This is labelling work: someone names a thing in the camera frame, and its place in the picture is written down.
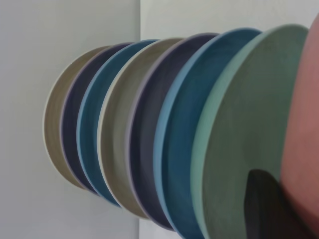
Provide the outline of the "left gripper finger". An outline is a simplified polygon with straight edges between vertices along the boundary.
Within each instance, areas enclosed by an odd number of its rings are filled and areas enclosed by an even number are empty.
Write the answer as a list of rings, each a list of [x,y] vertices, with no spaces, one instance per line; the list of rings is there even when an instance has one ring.
[[[244,199],[249,239],[316,239],[294,211],[279,182],[267,171],[250,170]]]

